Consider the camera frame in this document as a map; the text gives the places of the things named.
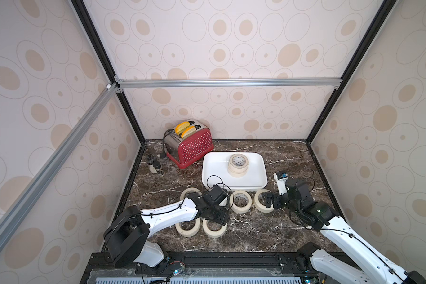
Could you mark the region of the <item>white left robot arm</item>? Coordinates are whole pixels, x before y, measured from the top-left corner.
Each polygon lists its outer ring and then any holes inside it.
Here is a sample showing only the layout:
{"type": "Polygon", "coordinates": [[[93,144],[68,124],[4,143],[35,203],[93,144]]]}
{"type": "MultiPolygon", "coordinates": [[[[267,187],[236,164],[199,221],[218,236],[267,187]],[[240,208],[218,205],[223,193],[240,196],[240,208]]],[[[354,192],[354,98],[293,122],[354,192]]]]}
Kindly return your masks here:
{"type": "Polygon", "coordinates": [[[122,268],[132,262],[155,267],[164,259],[160,246],[148,239],[181,222],[203,218],[219,225],[229,220],[227,194],[189,194],[182,201],[155,209],[125,209],[104,233],[105,246],[112,264],[122,268]]]}

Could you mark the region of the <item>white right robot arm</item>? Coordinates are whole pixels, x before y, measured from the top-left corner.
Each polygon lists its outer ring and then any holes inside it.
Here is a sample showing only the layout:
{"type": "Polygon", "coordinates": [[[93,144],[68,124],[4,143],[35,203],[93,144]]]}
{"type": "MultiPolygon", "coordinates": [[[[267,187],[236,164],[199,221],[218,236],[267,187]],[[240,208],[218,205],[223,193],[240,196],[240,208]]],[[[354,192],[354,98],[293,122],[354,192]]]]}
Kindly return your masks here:
{"type": "Polygon", "coordinates": [[[425,284],[417,271],[407,272],[389,260],[359,236],[337,212],[325,202],[308,197],[291,198],[287,194],[263,194],[267,208],[287,208],[304,228],[321,233],[354,261],[358,269],[336,259],[320,246],[309,242],[297,251],[298,268],[315,270],[341,284],[425,284]]]}

